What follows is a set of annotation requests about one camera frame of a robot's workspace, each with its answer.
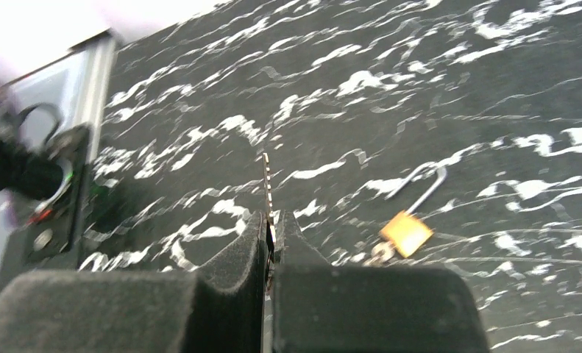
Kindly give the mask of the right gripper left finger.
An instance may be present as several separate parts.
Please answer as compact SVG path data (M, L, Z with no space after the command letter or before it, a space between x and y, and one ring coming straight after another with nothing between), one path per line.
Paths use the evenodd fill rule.
M33 271L0 293L0 352L259 352L267 221L194 271Z

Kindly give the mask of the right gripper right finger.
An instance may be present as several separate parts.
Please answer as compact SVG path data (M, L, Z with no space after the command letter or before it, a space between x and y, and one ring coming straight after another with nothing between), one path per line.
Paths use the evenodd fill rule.
M475 300L432 266L334 266L291 211L277 222L275 352L487 352Z

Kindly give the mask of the large brass padlock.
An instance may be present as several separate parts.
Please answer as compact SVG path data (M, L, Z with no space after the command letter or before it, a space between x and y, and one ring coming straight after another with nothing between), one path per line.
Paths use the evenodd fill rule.
M417 174L432 169L436 179L434 183L407 209L396 214L380 231L385 240L377 244L371 251L371 257L365 265L384 264L398 253L403 258L409 258L432 235L433 230L414 215L414 211L442 184L447 177L447 169L436 163L423 163L416 167L388 195L388 198L400 192Z

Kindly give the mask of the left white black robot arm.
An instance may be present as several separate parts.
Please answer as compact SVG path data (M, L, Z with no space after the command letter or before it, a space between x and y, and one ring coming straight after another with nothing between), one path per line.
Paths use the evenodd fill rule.
M20 129L37 109L46 111L53 125L43 139L42 148L31 150L21 142ZM63 114L59 107L51 103L40 102L18 110L13 95L0 83L0 192L9 190L37 202L27 216L28 225L49 217L54 203L71 186L71 162L50 157L47 150L48 142L62 122Z

